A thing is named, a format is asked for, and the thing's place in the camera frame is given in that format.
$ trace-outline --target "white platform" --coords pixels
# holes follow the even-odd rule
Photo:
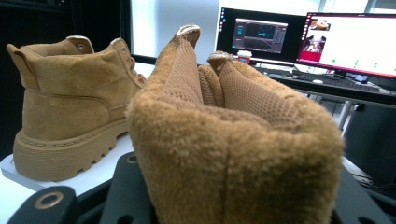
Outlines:
[[[118,139],[117,146],[89,170],[58,182],[37,181],[20,175],[15,169],[13,155],[9,155],[1,161],[0,223],[7,223],[24,201],[41,189],[67,186],[74,189],[78,196],[105,183],[113,177],[119,157],[131,151],[134,151],[131,138],[125,134]]]

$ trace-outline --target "mesh lining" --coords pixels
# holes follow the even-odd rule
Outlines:
[[[177,42],[177,55],[169,78],[163,86],[162,95],[203,105],[194,49],[183,38],[179,38]]]
[[[292,105],[243,77],[230,63],[225,63],[219,74],[225,108],[212,106],[216,105],[216,99],[205,71],[198,73],[192,45],[183,38],[179,38],[177,43],[177,55],[160,100],[177,108],[199,110],[223,120],[253,121],[281,129],[294,128],[299,124],[297,110]]]
[[[293,128],[301,122],[293,105],[244,77],[231,63],[221,67],[219,80],[226,108],[255,114],[277,128]]]

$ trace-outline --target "eyelet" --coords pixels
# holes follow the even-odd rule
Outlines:
[[[78,48],[78,49],[85,49],[85,45],[79,44],[79,45],[77,45],[77,48]]]

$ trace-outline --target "desktop screen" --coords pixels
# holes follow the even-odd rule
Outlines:
[[[307,13],[296,62],[340,73],[396,77],[396,15]]]
[[[252,52],[252,61],[293,65],[305,16],[222,7],[216,50]]]

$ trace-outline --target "white wall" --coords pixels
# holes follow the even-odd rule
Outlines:
[[[368,0],[327,0],[324,12],[364,12]]]
[[[320,0],[219,0],[221,7],[305,16],[317,12]]]
[[[293,15],[318,11],[320,0],[131,0],[134,54],[158,57],[178,27],[195,23],[202,29],[196,46],[198,63],[206,63],[216,42],[220,7]]]

